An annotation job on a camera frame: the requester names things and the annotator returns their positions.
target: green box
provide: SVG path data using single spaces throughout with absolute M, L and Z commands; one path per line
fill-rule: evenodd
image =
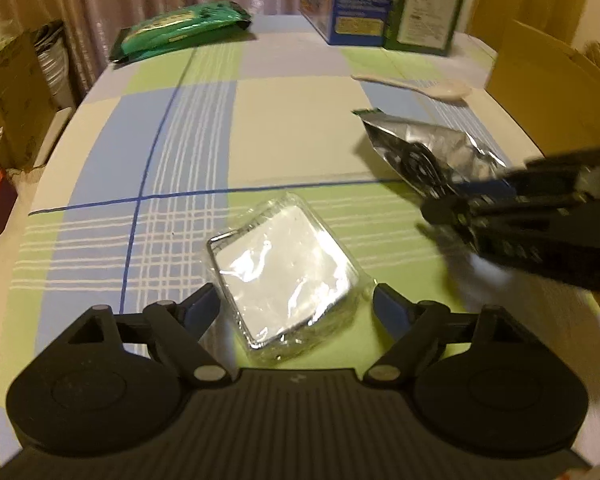
M 384 47 L 448 56 L 463 0 L 393 0 Z

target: white label on green box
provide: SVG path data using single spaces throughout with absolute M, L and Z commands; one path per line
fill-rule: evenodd
M 398 41 L 444 48 L 458 0 L 406 0 Z

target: spoon handle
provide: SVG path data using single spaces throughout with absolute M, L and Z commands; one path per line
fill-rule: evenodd
M 421 91 L 422 88 L 416 85 L 412 85 L 401 79 L 394 79 L 392 77 L 383 77 L 377 75 L 366 75 L 366 74 L 354 74 L 351 76 L 356 81 L 368 81 L 369 83 L 382 83 L 384 85 L 395 86 L 398 88 L 408 88 L 409 90 Z

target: blue stripe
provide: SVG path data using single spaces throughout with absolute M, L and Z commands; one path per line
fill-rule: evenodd
M 279 184 L 278 186 L 260 186 L 260 187 L 227 187 L 223 189 L 199 189 L 194 191 L 181 191 L 176 193 L 158 193 L 144 195 L 141 197 L 121 198 L 119 200 L 108 200 L 106 202 L 91 202 L 88 204 L 67 205 L 63 207 L 54 207 L 51 209 L 38 209 L 29 213 L 29 216 L 39 215 L 40 213 L 55 213 L 57 211 L 69 211 L 71 209 L 82 209 L 85 207 L 97 207 L 101 205 L 120 204 L 125 202 L 142 202 L 153 198 L 177 198 L 180 196 L 211 195 L 215 193 L 241 193 L 251 191 L 275 191 L 277 189 L 299 189 L 310 187 L 334 187 L 334 186 L 357 186 L 360 184 L 395 184 L 403 182 L 401 178 L 377 178 L 374 180 L 343 180 L 336 182 L 305 182 L 304 184 Z
M 191 51 L 191 55 L 189 56 L 189 60 L 187 61 L 187 65 L 184 67 L 182 74 L 180 74 L 180 79 L 178 80 L 178 84 L 176 88 L 173 89 L 173 94 L 171 94 L 171 99 L 169 99 L 169 103 L 167 104 L 167 108 L 164 111 L 164 115 L 162 116 L 162 120 L 160 121 L 160 125 L 158 126 L 158 131 L 155 134 L 154 142 L 151 145 L 151 149 L 149 150 L 149 155 L 146 158 L 146 164 L 144 165 L 144 171 L 142 172 L 142 182 L 140 183 L 140 189 L 138 190 L 138 196 L 136 197 L 136 209 L 134 211 L 134 218 L 131 221 L 131 233 L 129 235 L 129 245 L 126 249 L 126 260 L 125 260 L 125 273 L 122 276 L 122 291 L 120 292 L 120 309 L 118 310 L 119 314 L 124 312 L 125 305 L 125 294 L 126 294 L 126 280 L 129 277 L 129 265 L 131 263 L 131 252 L 134 246 L 134 237 L 136 234 L 136 226 L 138 225 L 138 215 L 140 212 L 140 204 L 142 203 L 142 192 L 144 191 L 144 184 L 146 184 L 146 178 L 149 173 L 149 165 L 151 164 L 151 159 L 154 156 L 155 146 L 158 143 L 158 138 L 160 137 L 160 133 L 164 129 L 164 125 L 167 121 L 167 116 L 169 115 L 169 111 L 173 106 L 173 103 L 176 99 L 176 95 L 182 86 L 182 81 L 184 80 L 184 76 L 186 75 L 189 67 L 191 65 L 191 61 L 193 60 L 193 56 L 196 53 L 196 50 L 193 49 Z

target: spoon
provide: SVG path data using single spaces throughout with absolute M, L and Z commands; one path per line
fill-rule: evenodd
M 401 79 L 391 77 L 382 77 L 375 75 L 354 74 L 351 76 L 356 81 L 369 81 L 371 83 L 382 83 L 384 85 L 396 86 L 398 88 L 408 88 L 415 92 L 436 99 L 438 101 L 461 101 L 471 93 L 471 87 L 462 81 L 456 79 L 447 79 L 432 86 L 418 86 L 407 83 Z

